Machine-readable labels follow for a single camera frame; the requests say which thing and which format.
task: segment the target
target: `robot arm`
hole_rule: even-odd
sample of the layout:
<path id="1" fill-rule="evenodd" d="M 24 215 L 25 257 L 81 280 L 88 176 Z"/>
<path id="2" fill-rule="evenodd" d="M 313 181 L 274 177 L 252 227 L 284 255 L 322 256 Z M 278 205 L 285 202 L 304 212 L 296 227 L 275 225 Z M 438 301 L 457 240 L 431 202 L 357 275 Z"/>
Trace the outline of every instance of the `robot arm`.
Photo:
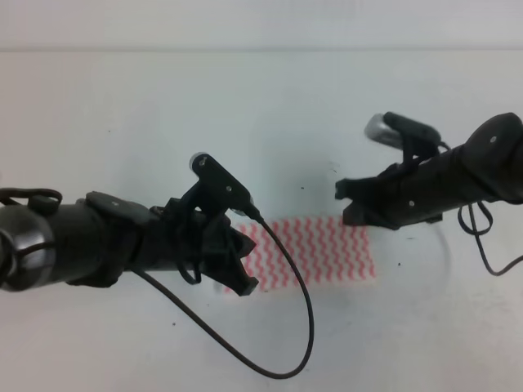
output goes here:
<path id="1" fill-rule="evenodd" d="M 523 203 L 523 125 L 515 114 L 491 118 L 464 145 L 443 154 L 437 150 L 436 131 L 430 128 L 427 136 L 426 127 L 386 114 L 375 131 L 367 131 L 407 154 L 403 163 L 376 177 L 337 183 L 336 198 L 352 200 L 343 212 L 346 225 L 399 229 L 440 221 L 442 212 L 481 201 Z"/>

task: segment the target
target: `black cable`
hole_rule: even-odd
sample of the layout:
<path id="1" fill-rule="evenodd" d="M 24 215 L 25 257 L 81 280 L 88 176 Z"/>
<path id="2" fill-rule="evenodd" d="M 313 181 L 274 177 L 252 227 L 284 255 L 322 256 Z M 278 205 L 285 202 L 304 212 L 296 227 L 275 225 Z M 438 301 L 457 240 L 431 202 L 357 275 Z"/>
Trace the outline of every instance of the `black cable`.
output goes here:
<path id="1" fill-rule="evenodd" d="M 447 145 L 444 141 L 440 142 L 440 147 L 446 149 L 447 151 L 450 150 L 449 145 Z M 465 223 L 465 221 L 463 220 L 463 208 L 462 207 L 460 207 L 459 210 L 458 210 L 458 222 L 459 222 L 459 225 L 465 231 L 465 233 L 473 235 L 474 238 L 476 239 L 477 248 L 480 251 L 481 259 L 483 260 L 483 264 L 485 265 L 485 268 L 487 269 L 487 271 L 489 271 L 489 274 L 491 274 L 493 276 L 504 275 L 508 271 L 510 271 L 512 268 L 514 268 L 518 263 L 523 261 L 523 255 L 517 257 L 516 259 L 514 259 L 513 261 L 508 263 L 500 271 L 494 271 L 492 269 L 492 267 L 490 266 L 489 261 L 487 259 L 487 255 L 485 254 L 485 249 L 483 248 L 483 243 L 481 242 L 480 236 L 484 235 L 484 234 L 487 234 L 490 231 L 490 229 L 492 229 L 492 225 L 494 224 L 494 218 L 492 217 L 492 214 L 490 213 L 490 211 L 486 207 L 486 205 L 483 204 L 483 202 L 478 202 L 477 205 L 480 208 L 481 212 L 483 212 L 483 215 L 485 216 L 485 218 L 487 218 L 487 221 L 489 222 L 489 227 L 487 227 L 486 229 L 478 231 L 477 226 L 476 226 L 476 217 L 474 216 L 474 208 L 472 207 L 472 204 L 468 204 L 467 205 L 467 207 L 468 207 L 468 215 L 471 217 L 472 227 L 471 228 L 468 227 L 467 224 Z"/>
<path id="2" fill-rule="evenodd" d="M 272 239 L 275 241 L 276 245 L 280 249 L 280 251 L 285 256 L 285 259 L 287 259 L 288 264 L 290 265 L 291 269 L 293 270 L 294 274 L 296 275 L 297 281 L 300 284 L 300 287 L 303 291 L 303 296 L 305 297 L 306 307 L 307 307 L 307 313 L 309 316 L 309 341 L 307 343 L 307 348 L 305 351 L 305 355 L 303 356 L 302 361 L 300 364 L 291 372 L 287 373 L 274 373 L 270 372 L 262 367 L 259 367 L 256 365 L 253 361 L 245 357 L 243 354 L 241 354 L 235 347 L 233 347 L 229 342 L 227 342 L 223 337 L 221 337 L 218 332 L 214 331 L 208 324 L 206 324 L 195 312 L 193 312 L 189 306 L 184 304 L 180 298 L 175 296 L 172 292 L 170 292 L 164 285 L 162 285 L 159 281 L 154 279 L 152 276 L 147 274 L 146 272 L 131 268 L 130 270 L 134 272 L 136 275 L 138 275 L 140 278 L 143 278 L 147 283 L 149 283 L 151 286 L 159 290 L 162 294 L 164 294 L 174 305 L 178 306 L 182 312 L 187 314 L 190 319 L 192 319 L 195 323 L 197 323 L 212 339 L 214 339 L 216 342 L 218 342 L 224 349 L 229 351 L 231 354 L 233 354 L 241 363 L 251 368 L 253 371 L 260 373 L 261 375 L 269 378 L 273 378 L 275 380 L 284 380 L 286 378 L 291 378 L 296 376 L 299 372 L 301 372 L 307 362 L 309 361 L 309 358 L 311 357 L 312 353 L 312 346 L 314 343 L 314 315 L 312 313 L 312 304 L 311 304 L 311 298 L 309 297 L 309 292 L 307 291 L 307 287 L 305 285 L 305 282 L 303 282 L 303 278 L 300 274 L 300 271 L 296 267 L 296 264 L 294 264 L 293 258 L 288 254 L 287 250 L 285 249 L 285 246 L 281 243 L 279 238 L 276 236 L 274 231 L 270 228 L 270 226 L 260 217 L 256 219 L 258 223 L 261 224 L 263 229 L 267 231 L 267 233 L 272 237 Z"/>
<path id="3" fill-rule="evenodd" d="M 474 238 L 476 239 L 477 247 L 480 250 L 481 259 L 483 260 L 483 264 L 485 264 L 485 268 L 487 269 L 487 271 L 489 271 L 490 274 L 492 274 L 493 276 L 501 276 L 503 274 L 506 274 L 508 271 L 510 271 L 512 268 L 514 268 L 517 264 L 519 264 L 521 261 L 523 261 L 523 255 L 522 255 L 522 256 L 517 257 L 515 260 L 511 261 L 510 263 L 508 263 L 500 271 L 494 271 L 492 269 L 492 267 L 490 266 L 489 261 L 487 260 L 487 256 L 485 254 L 485 249 L 483 248 L 483 244 L 481 243 L 480 236 L 484 234 L 484 233 L 483 234 L 481 233 L 484 230 L 482 230 L 482 231 L 477 230 L 476 218 L 474 217 L 474 209 L 472 208 L 471 204 L 468 205 L 468 212 L 471 217 L 472 232 L 473 232 L 472 235 L 474 235 Z"/>

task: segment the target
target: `black bracket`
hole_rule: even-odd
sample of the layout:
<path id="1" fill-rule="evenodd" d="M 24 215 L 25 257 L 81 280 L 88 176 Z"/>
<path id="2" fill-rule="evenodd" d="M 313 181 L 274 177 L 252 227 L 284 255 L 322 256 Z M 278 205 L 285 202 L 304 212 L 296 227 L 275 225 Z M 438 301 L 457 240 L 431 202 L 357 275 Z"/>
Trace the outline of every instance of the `black bracket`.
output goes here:
<path id="1" fill-rule="evenodd" d="M 184 248 L 194 275 L 181 261 L 177 268 L 189 284 L 200 283 L 204 274 L 247 296 L 258 280 L 247 275 L 241 257 L 256 244 L 230 227 L 226 211 L 245 209 L 250 193 L 208 154 L 194 158 L 191 166 L 199 181 L 181 199 L 172 198 L 162 211 L 168 235 Z"/>

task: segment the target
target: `red and white cloth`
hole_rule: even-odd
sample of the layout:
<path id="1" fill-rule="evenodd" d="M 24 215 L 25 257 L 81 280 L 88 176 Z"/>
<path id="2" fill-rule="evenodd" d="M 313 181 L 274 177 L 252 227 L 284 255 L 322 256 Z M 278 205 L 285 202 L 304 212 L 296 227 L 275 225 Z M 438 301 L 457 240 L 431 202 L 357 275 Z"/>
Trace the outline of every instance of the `red and white cloth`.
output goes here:
<path id="1" fill-rule="evenodd" d="M 375 278 L 365 227 L 345 226 L 340 216 L 306 216 L 267 223 L 293 257 L 307 285 L 343 285 Z M 281 251 L 259 224 L 238 225 L 236 229 L 257 243 L 242 260 L 247 273 L 260 281 L 257 290 L 297 286 Z"/>

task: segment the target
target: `white wall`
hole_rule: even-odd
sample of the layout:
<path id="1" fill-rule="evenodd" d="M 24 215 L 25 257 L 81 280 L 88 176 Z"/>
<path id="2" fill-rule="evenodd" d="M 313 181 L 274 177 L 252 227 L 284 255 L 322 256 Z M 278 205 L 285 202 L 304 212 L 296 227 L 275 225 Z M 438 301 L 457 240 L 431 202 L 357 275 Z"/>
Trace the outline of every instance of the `white wall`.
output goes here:
<path id="1" fill-rule="evenodd" d="M 521 69 L 519 51 L 4 53 L 0 185 L 45 185 L 67 201 L 96 189 L 162 204 L 194 183 L 189 158 L 206 150 L 268 217 L 341 213 L 337 179 L 400 159 L 364 138 L 372 114 L 410 115 L 457 145 L 495 114 L 523 114 Z M 500 266 L 522 251 L 523 211 L 493 210 L 486 241 Z M 251 372 L 126 275 L 109 290 L 0 295 L 2 386 L 521 390 L 523 268 L 490 277 L 455 213 L 440 228 L 448 245 L 437 226 L 372 230 L 376 283 L 312 292 L 317 341 L 295 379 Z M 283 371 L 298 362 L 306 343 L 299 292 L 240 300 L 158 276 L 260 364 Z"/>
<path id="2" fill-rule="evenodd" d="M 518 0 L 0 0 L 0 47 L 519 47 Z"/>

